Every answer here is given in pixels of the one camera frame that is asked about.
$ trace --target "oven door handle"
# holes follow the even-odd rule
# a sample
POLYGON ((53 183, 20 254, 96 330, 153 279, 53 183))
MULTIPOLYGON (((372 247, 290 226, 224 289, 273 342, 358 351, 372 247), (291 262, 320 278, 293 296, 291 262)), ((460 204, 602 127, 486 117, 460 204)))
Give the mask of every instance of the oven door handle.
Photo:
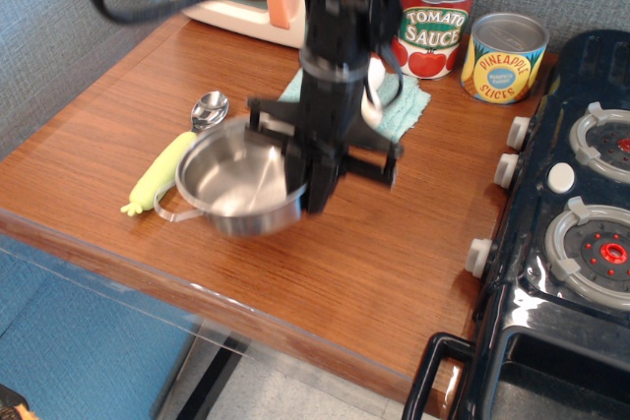
POLYGON ((405 404, 403 420, 420 420, 433 387, 440 362, 453 358, 465 364, 473 360, 474 344, 449 333, 435 333, 426 344, 405 404))

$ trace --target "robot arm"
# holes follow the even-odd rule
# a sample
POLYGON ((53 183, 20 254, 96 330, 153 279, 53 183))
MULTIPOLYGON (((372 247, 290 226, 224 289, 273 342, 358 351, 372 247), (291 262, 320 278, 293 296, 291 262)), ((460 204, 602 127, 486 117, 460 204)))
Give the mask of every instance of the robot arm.
POLYGON ((402 15, 399 0, 306 0, 308 29, 299 59, 303 71, 300 101, 252 98, 249 131, 281 140, 287 191, 307 184, 302 207, 323 211, 339 177, 356 173, 393 184, 402 148, 363 120, 361 99, 366 89, 370 56, 376 53, 400 68, 390 45, 402 15), (294 127, 279 135, 261 124, 260 113, 294 127), (352 147, 386 155, 383 166, 353 157, 352 147))

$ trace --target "pineapple label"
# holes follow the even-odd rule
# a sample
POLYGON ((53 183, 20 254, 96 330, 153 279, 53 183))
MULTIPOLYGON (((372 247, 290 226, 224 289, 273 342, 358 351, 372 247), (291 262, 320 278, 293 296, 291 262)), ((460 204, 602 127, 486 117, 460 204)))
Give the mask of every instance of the pineapple label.
POLYGON ((471 38, 462 70, 462 86, 475 98, 513 103, 530 95, 544 47, 529 53, 493 51, 471 38))

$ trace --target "stainless steel pot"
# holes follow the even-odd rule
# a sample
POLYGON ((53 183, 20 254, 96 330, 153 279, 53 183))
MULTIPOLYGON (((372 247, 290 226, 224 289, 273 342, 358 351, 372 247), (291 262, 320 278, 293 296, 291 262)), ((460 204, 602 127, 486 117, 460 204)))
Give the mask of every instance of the stainless steel pot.
POLYGON ((199 135, 179 161, 174 183, 157 191, 159 216, 182 221, 203 215, 229 236, 273 233, 300 220, 306 186, 286 193, 282 150, 248 138, 247 122, 225 120, 199 135), (194 210, 172 213, 159 205, 158 197, 173 185, 194 210))

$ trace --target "metal spoon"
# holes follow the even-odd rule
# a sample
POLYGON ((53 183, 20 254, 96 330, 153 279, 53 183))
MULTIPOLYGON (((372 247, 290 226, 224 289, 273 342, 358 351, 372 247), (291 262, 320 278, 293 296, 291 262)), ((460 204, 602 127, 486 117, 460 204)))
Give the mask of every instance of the metal spoon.
POLYGON ((224 94, 218 90, 208 92, 197 100, 190 113, 190 120, 193 123, 191 131, 200 132, 214 127, 225 118, 228 109, 229 103, 224 94))
POLYGON ((197 133, 220 123, 227 115, 228 108, 227 97, 218 90, 208 92, 197 100, 190 113, 193 124, 191 131, 179 135, 161 152, 129 194, 129 204, 120 211, 134 216, 143 210, 151 210, 158 191, 175 179, 179 159, 195 141, 197 133))

